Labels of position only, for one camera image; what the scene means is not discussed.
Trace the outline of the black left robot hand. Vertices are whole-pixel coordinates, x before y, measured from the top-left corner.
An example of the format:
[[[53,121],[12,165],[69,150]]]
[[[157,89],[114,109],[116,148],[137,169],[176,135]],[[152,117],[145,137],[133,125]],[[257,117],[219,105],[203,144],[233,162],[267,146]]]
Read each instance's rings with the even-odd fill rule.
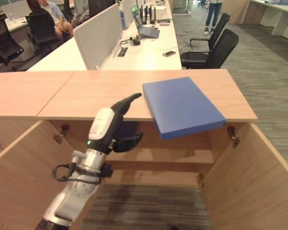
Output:
[[[138,131],[132,136],[123,138],[117,137],[117,134],[131,103],[141,96],[141,93],[135,93],[116,102],[111,107],[101,108],[89,130],[87,147],[107,155],[111,151],[128,152],[134,149],[142,140],[143,132]]]

